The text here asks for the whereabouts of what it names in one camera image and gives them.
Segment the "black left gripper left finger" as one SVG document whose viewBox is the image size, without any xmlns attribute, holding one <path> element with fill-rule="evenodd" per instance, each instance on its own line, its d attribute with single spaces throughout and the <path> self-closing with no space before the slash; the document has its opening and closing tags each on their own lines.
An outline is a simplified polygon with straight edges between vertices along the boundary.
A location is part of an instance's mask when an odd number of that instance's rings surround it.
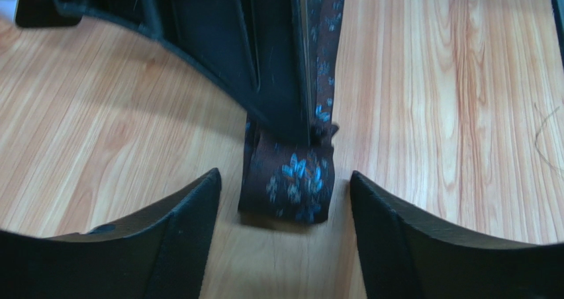
<svg viewBox="0 0 564 299">
<path fill-rule="evenodd" d="M 198 298 L 221 191 L 211 169 L 85 234 L 1 232 L 2 298 Z"/>
</svg>

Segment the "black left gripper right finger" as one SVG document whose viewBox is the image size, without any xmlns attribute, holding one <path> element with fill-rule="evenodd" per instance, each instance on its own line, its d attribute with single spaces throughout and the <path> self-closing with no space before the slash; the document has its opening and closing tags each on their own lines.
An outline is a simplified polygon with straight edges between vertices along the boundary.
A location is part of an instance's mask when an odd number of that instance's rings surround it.
<svg viewBox="0 0 564 299">
<path fill-rule="evenodd" d="M 350 179 L 368 298 L 562 298 L 563 245 L 482 234 Z"/>
</svg>

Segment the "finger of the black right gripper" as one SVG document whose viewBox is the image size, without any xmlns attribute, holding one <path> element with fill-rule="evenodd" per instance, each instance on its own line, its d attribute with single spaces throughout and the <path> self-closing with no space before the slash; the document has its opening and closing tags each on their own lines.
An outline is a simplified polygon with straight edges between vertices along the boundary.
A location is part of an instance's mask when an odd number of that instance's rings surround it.
<svg viewBox="0 0 564 299">
<path fill-rule="evenodd" d="M 117 24 L 161 44 L 279 139 L 308 145 L 314 91 L 308 0 L 15 0 L 21 28 Z"/>
</svg>

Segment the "dark floral necktie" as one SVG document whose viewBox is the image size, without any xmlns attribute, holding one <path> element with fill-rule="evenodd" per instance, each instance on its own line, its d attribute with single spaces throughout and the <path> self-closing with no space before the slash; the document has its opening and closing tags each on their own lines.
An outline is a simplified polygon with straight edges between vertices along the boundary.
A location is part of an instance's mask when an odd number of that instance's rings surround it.
<svg viewBox="0 0 564 299">
<path fill-rule="evenodd" d="M 302 74 L 310 95 L 310 143 L 285 144 L 247 120 L 238 209 L 300 224 L 327 221 L 334 188 L 332 122 L 335 70 L 345 0 L 305 0 L 299 7 Z"/>
</svg>

